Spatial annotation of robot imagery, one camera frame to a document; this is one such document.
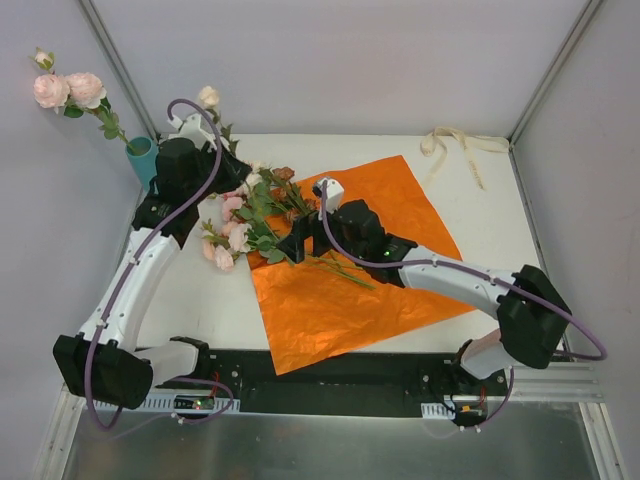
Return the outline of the pink artificial flower bouquet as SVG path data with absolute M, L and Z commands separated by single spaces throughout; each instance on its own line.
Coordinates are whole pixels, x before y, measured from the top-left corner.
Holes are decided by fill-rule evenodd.
M 309 214 L 317 202 L 302 194 L 293 182 L 295 171 L 289 167 L 268 168 L 254 164 L 252 172 L 234 191 L 224 193 L 222 225 L 212 220 L 201 222 L 203 254 L 222 271 L 230 271 L 243 256 L 255 255 L 273 265 L 293 265 L 277 243 L 285 232 L 278 222 L 291 227 L 295 220 Z

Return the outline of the orange wrapping paper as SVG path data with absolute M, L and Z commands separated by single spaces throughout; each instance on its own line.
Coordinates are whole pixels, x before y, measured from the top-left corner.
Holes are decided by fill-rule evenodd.
M 400 156 L 330 172 L 347 201 L 363 199 L 389 232 L 460 258 L 447 227 Z M 448 320 L 472 306 L 435 293 L 380 284 L 338 253 L 292 266 L 248 257 L 275 371 L 329 357 Z

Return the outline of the cream single rose stem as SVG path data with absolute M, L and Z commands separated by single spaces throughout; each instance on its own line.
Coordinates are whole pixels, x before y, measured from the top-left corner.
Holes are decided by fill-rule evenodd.
M 212 86 L 203 87 L 198 94 L 199 104 L 211 116 L 221 137 L 227 142 L 228 150 L 235 155 L 239 141 L 232 138 L 233 124 L 224 125 L 219 112 L 220 96 L 218 91 Z

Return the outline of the pink two-bloom flower stem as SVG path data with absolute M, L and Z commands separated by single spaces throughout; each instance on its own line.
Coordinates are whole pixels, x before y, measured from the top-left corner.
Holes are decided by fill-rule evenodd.
M 113 109 L 102 80 L 93 73 L 59 75 L 55 70 L 55 55 L 37 47 L 29 59 L 42 71 L 33 84 L 33 96 L 43 109 L 62 113 L 65 117 L 78 119 L 84 115 L 101 122 L 98 129 L 107 140 L 119 139 L 132 154 L 146 153 L 127 137 L 120 124 L 119 115 Z

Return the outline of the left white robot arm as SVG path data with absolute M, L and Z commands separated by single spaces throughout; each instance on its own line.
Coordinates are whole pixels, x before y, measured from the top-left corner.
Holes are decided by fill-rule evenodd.
M 61 335 L 53 356 L 69 391 L 136 409 L 151 388 L 178 377 L 188 388 L 211 377 L 209 346 L 184 336 L 142 348 L 138 336 L 159 282 L 199 220 L 209 195 L 236 190 L 251 167 L 210 142 L 163 142 L 156 174 L 137 207 L 127 252 L 96 310 L 74 336 Z

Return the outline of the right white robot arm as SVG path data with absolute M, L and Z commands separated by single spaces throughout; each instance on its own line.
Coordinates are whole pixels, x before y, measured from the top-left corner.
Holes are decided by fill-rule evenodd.
M 433 292 L 497 321 L 496 330 L 467 341 L 456 354 L 450 382 L 461 394 L 473 394 L 492 374 L 516 363 L 547 368 L 567 328 L 570 309 L 541 269 L 525 265 L 509 272 L 442 256 L 386 232 L 363 200 L 296 219 L 277 247 L 300 263 L 307 239 L 315 257 L 335 250 L 379 283 Z

